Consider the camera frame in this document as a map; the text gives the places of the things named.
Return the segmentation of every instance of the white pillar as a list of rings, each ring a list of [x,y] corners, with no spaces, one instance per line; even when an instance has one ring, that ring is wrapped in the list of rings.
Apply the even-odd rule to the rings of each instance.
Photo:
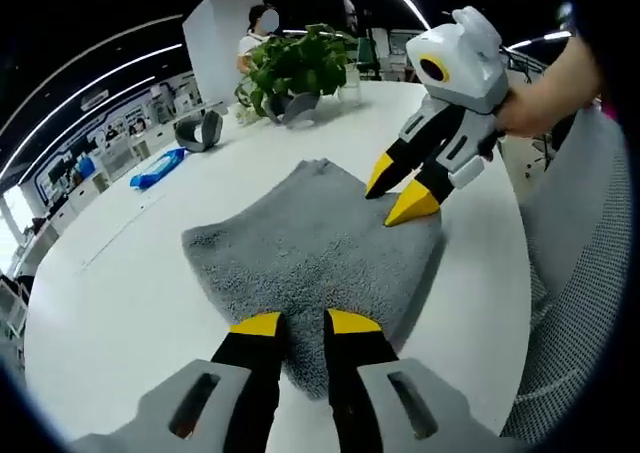
[[[2,219],[9,227],[9,230],[11,230],[13,237],[16,239],[18,244],[21,244],[23,239],[22,232],[20,231],[20,228],[18,228],[16,220],[13,219],[9,205],[7,205],[7,201],[4,199],[3,195],[0,195],[0,214],[2,214]]]
[[[182,24],[202,100],[234,103],[242,78],[236,68],[238,43],[247,34],[249,10],[262,0],[202,0]]]

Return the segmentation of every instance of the floor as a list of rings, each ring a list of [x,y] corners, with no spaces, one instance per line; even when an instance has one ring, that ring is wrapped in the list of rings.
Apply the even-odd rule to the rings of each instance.
[[[542,153],[532,146],[530,139],[508,137],[502,140],[502,159],[513,185],[518,203],[531,193],[536,181],[544,174]]]

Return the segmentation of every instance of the yellow circle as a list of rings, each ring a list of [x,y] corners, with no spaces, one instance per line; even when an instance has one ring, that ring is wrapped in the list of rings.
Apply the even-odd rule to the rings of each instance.
[[[425,73],[427,73],[427,75],[429,75],[429,77],[433,78],[436,81],[441,81],[443,83],[446,83],[447,81],[449,81],[449,70],[447,70],[445,68],[445,66],[442,64],[442,62],[436,58],[435,56],[430,56],[430,55],[424,55],[420,57],[420,62],[422,62],[422,60],[427,60],[431,63],[433,63],[435,66],[438,67],[438,69],[440,70],[440,73],[442,73],[442,79],[438,79],[438,78],[433,78],[433,76],[431,74],[429,74],[428,71],[425,70]]]

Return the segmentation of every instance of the gray fabric chair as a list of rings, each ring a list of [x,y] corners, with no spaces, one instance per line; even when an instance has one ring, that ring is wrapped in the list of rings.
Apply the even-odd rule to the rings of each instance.
[[[618,125],[594,109],[581,111],[521,212],[531,262],[531,336],[502,435],[535,444],[585,386],[622,298],[631,189]]]

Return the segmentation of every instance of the ceiling light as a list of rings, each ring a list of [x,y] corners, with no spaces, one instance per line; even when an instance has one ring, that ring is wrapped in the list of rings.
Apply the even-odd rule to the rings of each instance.
[[[31,162],[31,165],[29,166],[29,168],[27,168],[27,171],[24,172],[24,174],[22,175],[22,177],[18,180],[18,184],[22,184],[22,182],[27,178],[27,176],[29,176],[29,173],[31,173],[31,170],[33,170],[36,165],[38,164],[38,162],[44,158],[44,156],[49,152],[49,150],[51,150],[51,148],[54,147],[54,145],[58,142],[58,140],[60,140],[61,138],[63,138],[67,133],[69,133],[69,131],[71,131],[73,128],[75,128],[76,126],[78,126],[78,124],[83,121],[86,120],[89,116],[93,115],[97,110],[99,110],[100,108],[102,108],[103,106],[111,103],[113,100],[121,97],[122,95],[126,95],[127,93],[129,93],[131,90],[139,87],[140,85],[143,85],[151,80],[154,80],[156,77],[155,76],[150,76],[149,78],[147,78],[146,80],[142,80],[139,81],[138,83],[136,83],[135,85],[131,85],[129,88],[126,88],[124,90],[122,90],[120,93],[116,93],[115,95],[113,95],[111,98],[103,101],[102,103],[100,103],[98,106],[96,106],[93,110],[88,111],[87,113],[85,113],[84,115],[82,115],[80,118],[78,118],[76,121],[74,121],[70,126],[67,127],[66,130],[64,130],[62,133],[60,133],[60,135],[58,135],[58,137],[53,140],[49,146],[47,146],[44,151],[42,153],[40,153],[40,155],[38,156],[38,158],[36,158],[34,161]]]
[[[522,48],[524,46],[529,46],[531,43],[533,43],[531,40],[524,40],[524,41],[521,41],[520,43],[516,43],[514,45],[507,46],[507,50],[513,50],[515,48]]]
[[[65,69],[67,69],[69,66],[71,66],[72,64],[74,64],[76,61],[80,60],[81,58],[84,58],[86,55],[88,55],[89,53],[91,53],[92,51],[97,50],[98,48],[101,48],[102,46],[106,45],[107,43],[111,43],[112,41],[115,41],[118,38],[121,38],[125,35],[129,35],[133,32],[136,31],[140,31],[143,28],[148,28],[149,26],[154,26],[154,25],[158,25],[160,23],[164,23],[165,21],[171,21],[171,20],[177,20],[179,18],[182,18],[183,15],[179,14],[179,15],[172,15],[172,16],[167,16],[164,18],[160,18],[158,20],[152,20],[152,21],[148,21],[146,23],[143,23],[141,25],[136,25],[133,28],[129,28],[127,30],[121,31],[120,33],[116,33],[113,36],[110,36],[109,38],[107,38],[106,40],[102,40],[98,43],[96,43],[93,46],[90,46],[89,48],[87,48],[84,51],[81,51],[80,53],[78,53],[76,56],[74,56],[73,58],[71,58],[69,61],[67,61],[64,65],[62,65],[61,67],[59,67],[57,70],[55,70],[53,73],[51,73],[47,78],[45,78],[45,80],[40,83],[31,93],[29,93],[27,95],[27,97],[22,100],[22,103],[20,103],[20,105],[13,111],[13,113],[11,113],[11,115],[9,116],[9,119],[7,119],[4,124],[2,125],[2,127],[0,127],[0,135],[2,135],[6,129],[9,127],[9,125],[11,124],[11,122],[14,120],[14,118],[20,113],[20,111],[22,111],[22,109],[25,107],[25,105],[27,103],[29,103],[34,96],[36,96],[38,93],[40,93],[40,91],[49,84],[49,82],[51,80],[53,80],[53,78],[55,78],[56,76],[58,76],[62,71],[64,71]]]
[[[288,35],[306,35],[307,33],[309,33],[307,30],[282,30],[282,32]],[[320,34],[324,36],[331,35],[331,33],[328,31],[321,31]],[[344,38],[344,35],[342,33],[336,33],[335,35],[339,38]]]
[[[24,140],[22,140],[22,143],[20,143],[18,148],[16,148],[16,151],[13,152],[13,154],[11,155],[9,160],[5,163],[4,167],[2,168],[2,171],[0,171],[0,179],[4,178],[4,175],[7,172],[7,170],[9,169],[9,167],[11,166],[11,163],[13,163],[13,160],[16,159],[16,157],[20,154],[20,152],[25,148],[27,143],[29,143],[31,138],[33,138],[33,135],[35,135],[36,132],[45,125],[45,123],[47,123],[51,118],[53,118],[56,115],[56,113],[58,113],[62,108],[67,106],[69,103],[71,103],[71,101],[73,101],[79,95],[81,95],[82,93],[87,91],[89,88],[91,88],[95,84],[99,83],[100,81],[104,80],[105,78],[110,77],[111,75],[117,73],[120,70],[124,70],[125,68],[127,68],[127,67],[129,67],[131,65],[135,65],[136,63],[139,63],[141,61],[144,61],[144,60],[146,60],[148,58],[151,58],[151,57],[154,57],[156,55],[160,55],[162,53],[166,53],[167,51],[175,50],[177,48],[180,48],[181,46],[182,46],[182,43],[178,43],[176,45],[169,46],[167,48],[162,48],[161,50],[152,51],[151,53],[148,53],[148,54],[146,54],[144,56],[136,58],[135,60],[131,60],[131,61],[129,61],[129,62],[123,64],[123,65],[118,66],[117,68],[114,68],[111,71],[108,71],[104,75],[102,75],[102,76],[96,78],[95,80],[93,80],[91,83],[88,83],[88,84],[84,85],[82,88],[80,88],[79,90],[77,90],[73,95],[71,95],[69,98],[67,98],[62,103],[60,103],[58,106],[56,106],[53,110],[51,110],[51,113],[49,113],[47,116],[45,116],[44,119],[42,119],[40,121],[40,123],[38,123],[33,130],[31,130],[31,132],[27,135],[27,137]]]
[[[429,26],[429,23],[427,23],[427,20],[424,19],[424,16],[422,16],[422,13],[420,13],[420,10],[418,10],[416,5],[413,4],[413,1],[411,1],[411,0],[402,0],[402,1],[404,1],[407,4],[407,6],[409,7],[409,9],[411,9],[411,11],[413,11],[413,14],[416,15],[416,17],[418,17],[418,20],[420,20],[420,23],[422,23],[422,25],[427,30],[430,30],[431,27]]]
[[[559,38],[569,38],[571,36],[571,32],[569,31],[556,31],[555,33],[548,33],[543,36],[543,38],[547,41],[549,40],[557,40]]]

